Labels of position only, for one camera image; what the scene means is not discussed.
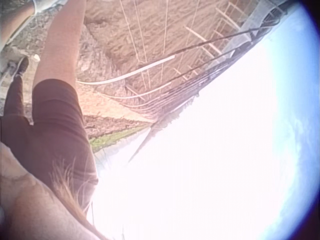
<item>person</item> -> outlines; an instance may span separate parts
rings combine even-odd
[[[10,14],[1,23],[1,42],[5,43],[16,31],[14,28],[20,28],[30,16],[57,3],[60,2],[33,0]],[[8,239],[62,239],[58,236],[65,236],[64,239],[98,239],[96,236],[105,239],[83,218],[98,184],[93,152],[76,92],[75,72],[86,0],[68,0],[63,4],[48,30],[33,80],[33,125],[24,116],[23,75],[29,64],[27,57],[18,63],[0,117],[1,161],[4,166],[1,206],[5,216],[5,230],[1,234]],[[18,170],[12,170],[13,175],[10,175],[11,167],[6,166],[12,164]],[[16,180],[21,176],[32,180],[18,184]],[[29,186],[28,191],[20,187],[24,186],[23,183]],[[75,229],[77,223],[94,232],[94,236],[80,227],[80,230]],[[65,225],[70,225],[71,230],[63,231]]]

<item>blonde hair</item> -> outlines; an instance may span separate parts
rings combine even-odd
[[[108,240],[95,228],[95,226],[88,222],[84,211],[80,207],[78,195],[71,185],[72,172],[73,171],[70,167],[64,169],[57,164],[53,164],[53,173],[51,177],[54,194],[81,225],[101,240]]]

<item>white pipe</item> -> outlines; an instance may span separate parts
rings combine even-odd
[[[161,60],[156,61],[156,62],[154,62],[154,63],[151,63],[151,64],[149,64],[149,65],[147,65],[147,66],[141,67],[141,68],[139,68],[139,69],[137,69],[137,70],[135,70],[135,71],[129,72],[129,73],[125,74],[125,75],[117,76],[117,77],[115,77],[115,78],[111,78],[111,79],[108,79],[108,80],[105,80],[105,81],[95,81],[95,82],[77,81],[77,82],[78,82],[78,83],[81,83],[81,84],[85,84],[85,85],[100,85],[100,84],[110,84],[110,83],[114,83],[114,82],[120,81],[120,80],[122,80],[122,79],[126,79],[126,78],[128,78],[128,77],[131,77],[131,76],[133,76],[133,75],[136,75],[136,74],[138,74],[138,73],[141,73],[141,72],[143,72],[143,71],[145,71],[145,70],[148,70],[148,69],[150,69],[150,68],[152,68],[152,67],[155,67],[155,66],[157,66],[157,65],[160,65],[160,64],[162,64],[162,63],[164,63],[164,62],[167,62],[167,61],[169,61],[169,60],[171,60],[171,59],[174,59],[175,57],[176,57],[176,55],[169,56],[169,57],[167,57],[167,58],[164,58],[164,59],[161,59]]]
[[[105,97],[108,97],[108,98],[111,98],[111,99],[135,99],[135,98],[139,98],[139,97],[142,97],[142,96],[145,96],[145,95],[148,95],[148,94],[151,94],[151,93],[154,93],[160,89],[163,89],[167,86],[169,86],[170,84],[172,84],[172,81],[160,86],[160,87],[157,87],[156,89],[153,89],[151,91],[147,91],[145,93],[141,93],[139,95],[135,95],[135,96],[110,96],[110,95],[107,95],[107,94],[104,94],[104,93],[100,93],[98,92],[99,95],[102,95],[102,96],[105,96]]]

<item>skin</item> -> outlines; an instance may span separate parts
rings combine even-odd
[[[1,143],[0,148],[0,200],[8,222],[1,239],[99,239],[68,212],[45,184],[20,165],[8,147]]]
[[[85,9],[86,0],[69,0],[56,15],[48,31],[33,87],[46,79],[59,79],[75,88]],[[4,26],[2,42],[33,13],[34,9],[26,5],[10,15],[6,24],[1,25]],[[5,214],[0,239],[100,239],[73,217],[45,184],[27,172],[2,143],[0,154],[0,201]]]
[[[69,0],[49,28],[33,87],[46,79],[59,79],[76,88],[79,40],[86,0]]]

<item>grass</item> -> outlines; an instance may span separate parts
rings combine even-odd
[[[100,149],[109,147],[113,144],[116,144],[120,139],[131,136],[142,129],[145,129],[147,126],[137,126],[133,128],[129,128],[123,131],[113,132],[110,134],[106,134],[100,137],[94,137],[89,140],[92,150],[94,153],[98,152]]]

